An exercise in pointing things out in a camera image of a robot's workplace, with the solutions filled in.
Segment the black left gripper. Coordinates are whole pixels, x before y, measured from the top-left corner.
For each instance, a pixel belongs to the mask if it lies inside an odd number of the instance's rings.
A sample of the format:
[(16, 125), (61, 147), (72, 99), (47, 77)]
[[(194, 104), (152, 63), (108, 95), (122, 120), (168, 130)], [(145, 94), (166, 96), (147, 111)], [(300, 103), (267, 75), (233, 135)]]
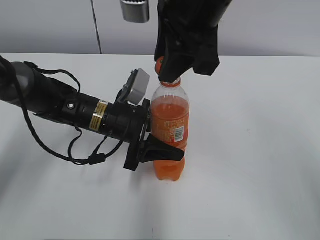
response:
[(128, 102), (109, 103), (102, 119), (102, 134), (128, 143), (124, 168), (135, 171), (139, 163), (154, 161), (180, 162), (185, 152), (160, 141), (152, 134), (141, 141), (141, 135), (151, 131), (151, 101), (144, 99), (142, 105)]

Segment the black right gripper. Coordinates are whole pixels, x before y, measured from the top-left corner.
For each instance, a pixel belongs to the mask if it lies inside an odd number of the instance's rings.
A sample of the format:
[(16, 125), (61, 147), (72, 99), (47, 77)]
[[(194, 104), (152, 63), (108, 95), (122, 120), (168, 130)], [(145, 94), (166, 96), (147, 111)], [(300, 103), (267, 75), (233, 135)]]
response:
[(189, 69), (212, 75), (218, 57), (219, 0), (160, 0), (155, 58), (163, 57), (158, 78), (174, 82)]

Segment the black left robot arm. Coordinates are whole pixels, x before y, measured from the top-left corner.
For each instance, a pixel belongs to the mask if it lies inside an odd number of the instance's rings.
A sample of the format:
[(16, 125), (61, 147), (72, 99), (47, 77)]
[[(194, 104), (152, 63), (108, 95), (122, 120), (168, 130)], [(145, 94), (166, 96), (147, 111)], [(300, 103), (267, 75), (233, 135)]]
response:
[(61, 155), (46, 146), (31, 122), (37, 117), (74, 127), (79, 133), (91, 131), (105, 139), (128, 143), (124, 168), (135, 171), (140, 163), (160, 160), (181, 161), (184, 152), (151, 134), (151, 102), (145, 98), (150, 76), (143, 69), (133, 70), (113, 103), (81, 93), (53, 76), (58, 70), (46, 70), (28, 61), (0, 60), (0, 99), (20, 107), (36, 142), (49, 154), (78, 166), (96, 165), (111, 153), (96, 148), (86, 159), (76, 159), (72, 149)]

